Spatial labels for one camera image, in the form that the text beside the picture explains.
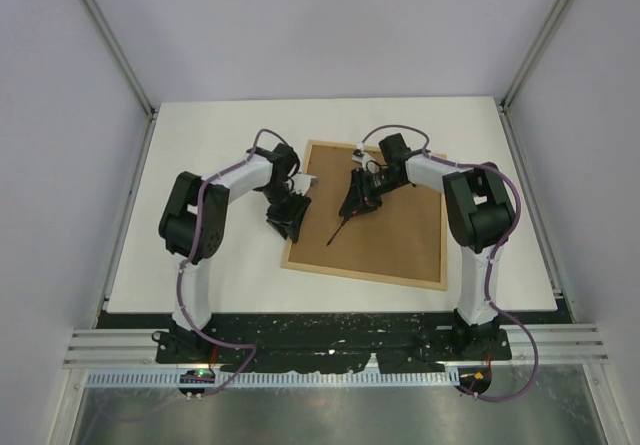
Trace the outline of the wooden picture frame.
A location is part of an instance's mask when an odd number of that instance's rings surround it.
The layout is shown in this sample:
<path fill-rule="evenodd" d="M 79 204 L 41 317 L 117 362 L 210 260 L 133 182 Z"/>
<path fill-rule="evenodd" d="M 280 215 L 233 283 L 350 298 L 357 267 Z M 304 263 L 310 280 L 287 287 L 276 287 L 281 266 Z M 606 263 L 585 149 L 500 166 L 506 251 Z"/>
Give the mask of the wooden picture frame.
<path fill-rule="evenodd" d="M 382 206 L 351 219 L 333 243 L 326 242 L 341 222 L 354 147 L 310 141 L 304 171 L 318 177 L 309 190 L 311 204 L 297 243 L 286 246 L 286 269 L 445 291 L 447 284 L 447 213 L 441 193 L 405 185 L 386 194 Z"/>

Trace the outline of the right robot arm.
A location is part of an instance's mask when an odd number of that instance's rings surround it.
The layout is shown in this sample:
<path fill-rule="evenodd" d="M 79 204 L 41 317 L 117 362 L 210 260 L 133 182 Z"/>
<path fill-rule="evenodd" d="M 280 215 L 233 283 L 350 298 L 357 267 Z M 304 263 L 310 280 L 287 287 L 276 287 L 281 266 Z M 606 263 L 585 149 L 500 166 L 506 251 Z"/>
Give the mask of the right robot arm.
<path fill-rule="evenodd" d="M 464 164 L 427 149 L 410 149 L 401 134 L 379 142 L 379 163 L 362 144 L 352 152 L 350 173 L 339 209 L 341 223 L 378 210 L 382 197 L 405 185 L 421 185 L 444 195 L 448 227 L 462 252 L 461 294 L 453 312 L 452 346 L 465 359 L 482 359 L 500 345 L 497 306 L 492 293 L 504 246 L 520 219 L 521 202 L 512 185 L 491 163 Z"/>

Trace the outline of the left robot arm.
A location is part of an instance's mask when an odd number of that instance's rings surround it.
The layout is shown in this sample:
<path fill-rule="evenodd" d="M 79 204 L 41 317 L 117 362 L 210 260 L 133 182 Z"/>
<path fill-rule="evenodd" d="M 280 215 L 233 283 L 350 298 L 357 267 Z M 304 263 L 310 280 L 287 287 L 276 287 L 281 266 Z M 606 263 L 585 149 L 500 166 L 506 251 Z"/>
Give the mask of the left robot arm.
<path fill-rule="evenodd" d="M 193 363 L 212 355 L 214 340 L 203 332 L 212 315 L 209 273 L 224 238 L 229 206 L 250 192 L 263 194 L 267 224 L 295 243 L 311 204 L 307 192 L 313 181 L 300 172 L 300 159 L 286 143 L 273 150 L 255 145 L 239 162 L 209 177 L 178 175 L 158 227 L 166 250 L 177 260 L 176 309 L 169 330 L 153 335 L 160 349 L 181 352 Z"/>

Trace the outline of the red handled screwdriver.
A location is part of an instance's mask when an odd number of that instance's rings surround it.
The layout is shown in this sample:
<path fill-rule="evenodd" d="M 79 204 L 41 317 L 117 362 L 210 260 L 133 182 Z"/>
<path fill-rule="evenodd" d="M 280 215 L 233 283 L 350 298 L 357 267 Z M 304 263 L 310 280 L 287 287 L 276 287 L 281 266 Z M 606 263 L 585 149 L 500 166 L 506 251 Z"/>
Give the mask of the red handled screwdriver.
<path fill-rule="evenodd" d="M 339 232 L 344 228 L 344 226 L 350 221 L 351 217 L 344 217 L 340 224 L 338 225 L 337 229 L 335 230 L 335 232 L 331 235 L 331 237 L 329 238 L 329 240 L 326 242 L 326 246 L 329 247 L 333 241 L 335 240 L 335 238 L 337 237 L 337 235 L 339 234 Z"/>

